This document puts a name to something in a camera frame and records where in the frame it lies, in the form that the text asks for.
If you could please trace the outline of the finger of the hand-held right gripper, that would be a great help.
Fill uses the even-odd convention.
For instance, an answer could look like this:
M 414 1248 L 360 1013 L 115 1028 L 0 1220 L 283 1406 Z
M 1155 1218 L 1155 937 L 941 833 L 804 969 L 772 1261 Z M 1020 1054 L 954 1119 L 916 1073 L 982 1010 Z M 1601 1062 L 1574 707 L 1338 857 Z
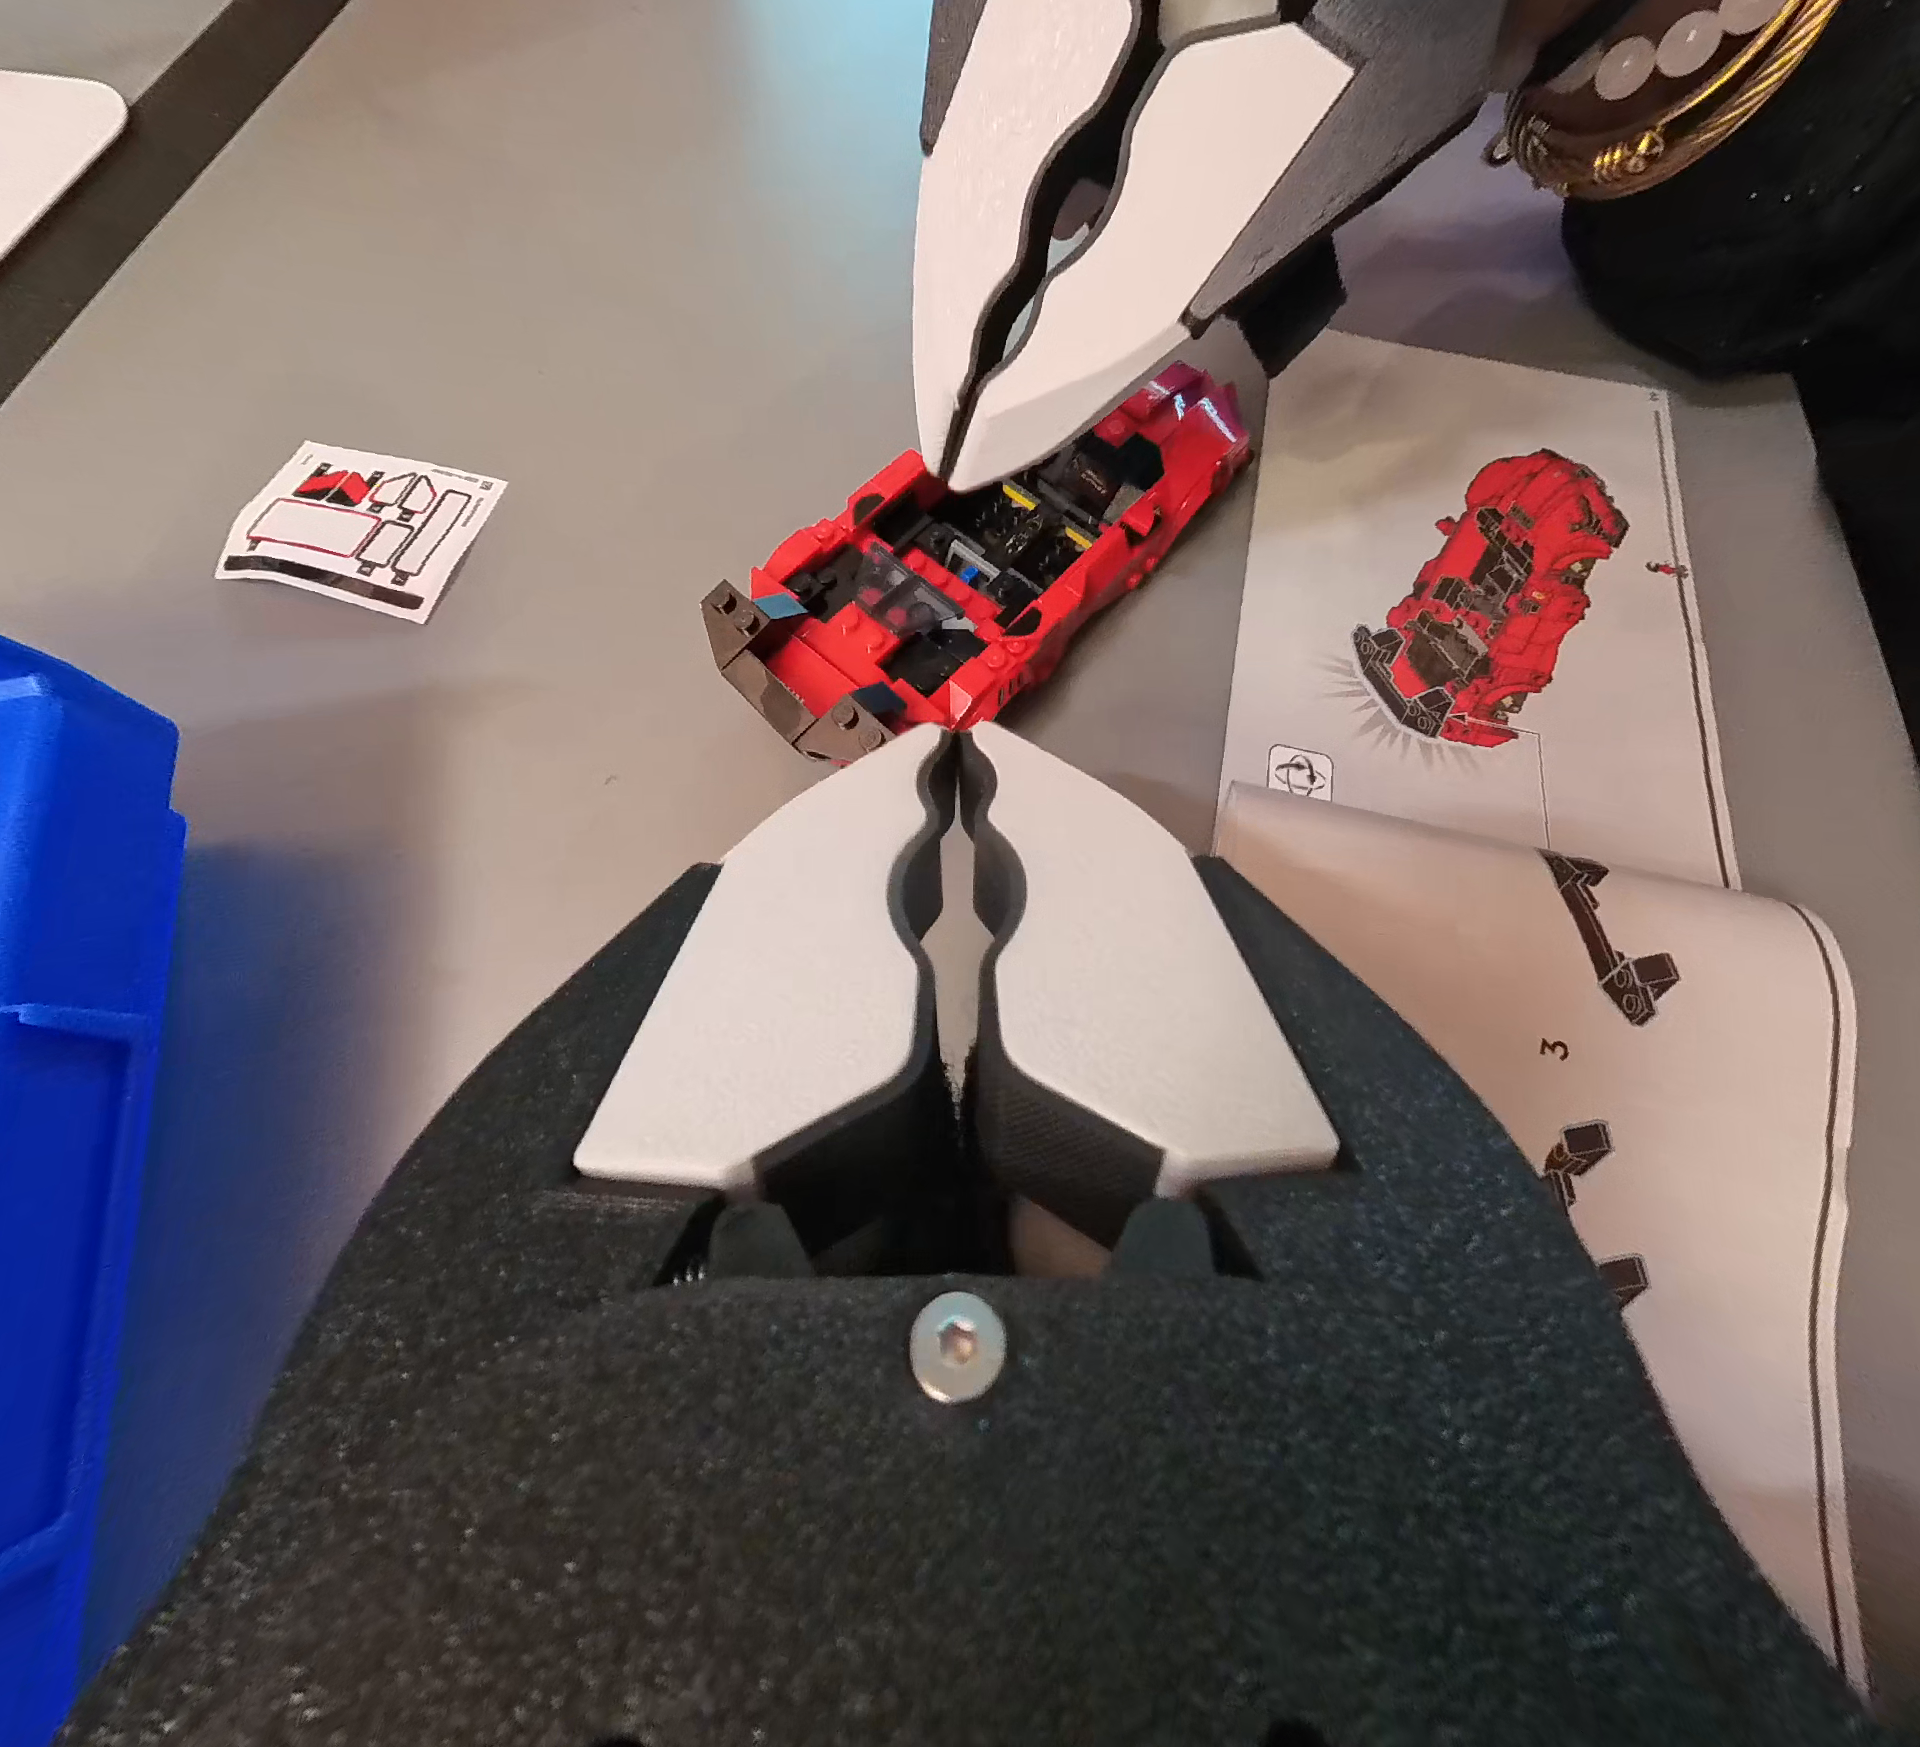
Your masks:
M 1100 360 L 1152 346 L 1117 401 L 1188 340 L 1192 300 L 1353 75 L 1296 24 L 1222 31 L 1165 54 L 1134 111 L 1107 212 L 1037 298 L 1067 300 L 1069 332 L 1104 336 Z M 995 372 L 1024 348 L 1031 322 Z
M 948 111 L 924 153 L 914 235 L 912 365 L 918 433 L 945 478 L 997 478 L 1041 459 L 1117 402 L 1150 345 L 1095 356 L 1043 300 L 1024 348 L 995 372 L 989 321 L 1020 264 L 1045 256 L 1048 169 L 1116 89 L 1139 0 L 982 0 Z

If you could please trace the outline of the white sticker sheet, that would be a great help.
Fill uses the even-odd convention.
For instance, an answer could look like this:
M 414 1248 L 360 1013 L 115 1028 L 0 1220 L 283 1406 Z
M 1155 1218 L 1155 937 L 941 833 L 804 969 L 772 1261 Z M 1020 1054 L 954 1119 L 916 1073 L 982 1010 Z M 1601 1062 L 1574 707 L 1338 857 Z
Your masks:
M 493 476 L 304 441 L 243 504 L 214 576 L 426 625 L 508 490 Z

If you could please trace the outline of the red lego car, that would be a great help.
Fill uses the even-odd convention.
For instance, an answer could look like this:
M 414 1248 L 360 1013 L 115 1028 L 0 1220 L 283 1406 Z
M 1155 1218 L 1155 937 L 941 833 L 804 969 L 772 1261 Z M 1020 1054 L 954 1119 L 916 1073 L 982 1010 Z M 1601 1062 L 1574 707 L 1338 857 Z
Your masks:
M 717 670 L 835 768 L 997 721 L 1136 594 L 1254 455 L 1232 382 L 1175 363 L 1059 455 L 957 493 L 918 451 L 701 603 Z

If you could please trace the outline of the lego instruction booklet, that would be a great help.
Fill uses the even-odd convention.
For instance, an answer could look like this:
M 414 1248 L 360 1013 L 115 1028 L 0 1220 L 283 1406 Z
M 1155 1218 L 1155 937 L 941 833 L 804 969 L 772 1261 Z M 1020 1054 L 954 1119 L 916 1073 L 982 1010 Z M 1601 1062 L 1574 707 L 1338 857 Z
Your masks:
M 1213 847 L 1502 1121 L 1866 1690 L 1855 992 L 1741 890 L 1690 561 L 1663 391 L 1320 336 L 1268 401 Z

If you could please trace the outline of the person's right forearm black sleeve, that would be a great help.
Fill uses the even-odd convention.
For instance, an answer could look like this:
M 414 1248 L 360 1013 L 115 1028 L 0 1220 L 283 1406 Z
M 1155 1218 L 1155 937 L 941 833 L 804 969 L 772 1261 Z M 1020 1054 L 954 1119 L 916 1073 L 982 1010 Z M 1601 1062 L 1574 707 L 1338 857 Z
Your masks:
M 1785 87 L 1690 172 L 1568 204 L 1579 286 L 1707 378 L 1783 372 L 1833 419 L 1919 391 L 1919 0 L 1844 0 Z

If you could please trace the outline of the gold bangle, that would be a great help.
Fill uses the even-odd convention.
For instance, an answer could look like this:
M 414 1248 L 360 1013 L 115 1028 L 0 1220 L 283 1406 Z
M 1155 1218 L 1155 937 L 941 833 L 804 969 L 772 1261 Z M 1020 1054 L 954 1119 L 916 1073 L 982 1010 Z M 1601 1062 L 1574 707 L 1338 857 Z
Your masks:
M 1561 200 L 1605 204 L 1645 193 L 1689 172 L 1743 129 L 1800 70 L 1845 0 L 1783 0 L 1683 101 L 1645 127 L 1615 140 L 1556 127 L 1537 102 L 1515 93 L 1502 127 L 1482 150 L 1488 168 L 1518 168 L 1536 189 Z

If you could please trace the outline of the blue plastic bin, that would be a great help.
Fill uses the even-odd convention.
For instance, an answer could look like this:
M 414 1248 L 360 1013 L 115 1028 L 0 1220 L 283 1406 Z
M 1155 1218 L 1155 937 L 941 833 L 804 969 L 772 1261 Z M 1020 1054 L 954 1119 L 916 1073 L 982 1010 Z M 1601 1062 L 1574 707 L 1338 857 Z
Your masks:
M 3 653 L 4 1679 L 76 1675 L 179 899 L 179 730 Z

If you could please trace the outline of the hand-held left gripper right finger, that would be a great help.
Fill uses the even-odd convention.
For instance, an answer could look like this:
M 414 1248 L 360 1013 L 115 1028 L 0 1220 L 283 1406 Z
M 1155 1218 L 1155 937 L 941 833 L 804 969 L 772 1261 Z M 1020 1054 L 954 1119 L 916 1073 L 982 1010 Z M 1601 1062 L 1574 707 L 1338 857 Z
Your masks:
M 995 1181 L 1150 1202 L 1328 1169 L 1338 1138 L 1188 847 L 1000 726 L 963 738 L 959 783 L 990 937 L 973 1103 Z

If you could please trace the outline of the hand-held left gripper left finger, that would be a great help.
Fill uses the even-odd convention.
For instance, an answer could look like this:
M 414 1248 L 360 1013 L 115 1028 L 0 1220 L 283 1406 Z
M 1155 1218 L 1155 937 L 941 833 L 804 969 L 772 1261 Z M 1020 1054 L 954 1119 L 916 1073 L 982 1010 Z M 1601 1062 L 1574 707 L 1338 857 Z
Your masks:
M 920 726 L 728 849 L 580 1139 L 583 1178 L 772 1189 L 947 1080 L 924 941 L 954 761 L 952 734 Z

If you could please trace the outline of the white rounded board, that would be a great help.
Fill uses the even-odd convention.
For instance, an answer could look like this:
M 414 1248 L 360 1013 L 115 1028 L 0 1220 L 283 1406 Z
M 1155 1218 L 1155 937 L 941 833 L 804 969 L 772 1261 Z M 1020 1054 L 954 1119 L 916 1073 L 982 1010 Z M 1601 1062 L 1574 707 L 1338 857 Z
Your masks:
M 130 123 L 130 102 L 78 76 L 3 70 L 3 260 Z

